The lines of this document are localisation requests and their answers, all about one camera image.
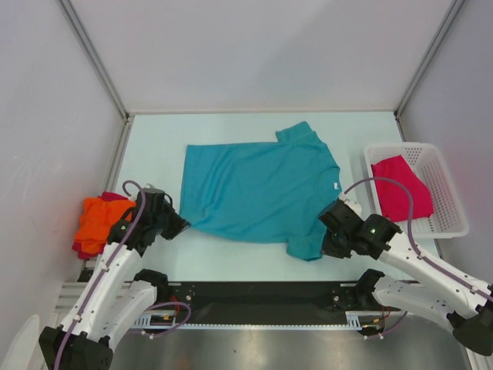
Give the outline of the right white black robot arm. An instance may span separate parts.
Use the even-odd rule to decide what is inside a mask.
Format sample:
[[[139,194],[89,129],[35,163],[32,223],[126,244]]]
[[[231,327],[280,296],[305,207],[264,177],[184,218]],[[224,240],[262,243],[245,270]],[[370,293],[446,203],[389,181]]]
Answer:
[[[398,225],[378,214],[361,218],[361,207],[337,199],[322,210],[327,256],[371,257],[407,274],[412,284],[366,271],[355,290],[364,309],[378,304],[408,311],[440,325],[469,350],[492,354],[492,285],[419,248]]]

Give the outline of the teal t shirt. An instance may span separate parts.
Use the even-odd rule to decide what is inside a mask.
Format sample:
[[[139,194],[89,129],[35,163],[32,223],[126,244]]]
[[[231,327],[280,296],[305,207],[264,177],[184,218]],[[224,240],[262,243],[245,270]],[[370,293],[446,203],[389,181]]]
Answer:
[[[179,213],[203,233],[255,244],[286,244],[304,261],[322,256],[321,211],[342,190],[340,166],[308,123],[276,141],[189,145]]]

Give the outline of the white plastic mesh basket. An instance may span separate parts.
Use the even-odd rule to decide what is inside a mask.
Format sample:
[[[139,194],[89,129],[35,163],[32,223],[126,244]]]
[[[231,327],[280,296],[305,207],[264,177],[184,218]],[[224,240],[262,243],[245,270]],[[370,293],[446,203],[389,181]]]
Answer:
[[[373,165],[394,156],[402,156],[431,193],[434,213],[412,221],[414,237],[448,239],[467,235],[469,223],[440,150],[418,142],[373,144],[364,150],[368,174],[373,174]]]

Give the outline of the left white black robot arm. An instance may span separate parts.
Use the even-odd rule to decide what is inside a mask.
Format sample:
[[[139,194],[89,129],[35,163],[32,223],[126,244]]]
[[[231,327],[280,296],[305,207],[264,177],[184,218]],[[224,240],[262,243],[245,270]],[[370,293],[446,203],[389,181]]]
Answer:
[[[57,327],[42,330],[39,347],[46,367],[110,368],[117,345],[145,311],[184,312],[169,331],[187,323],[192,308],[172,300],[168,277],[137,267],[157,236],[170,241],[188,226],[165,191],[140,187],[135,206],[111,226],[101,260],[77,302]]]

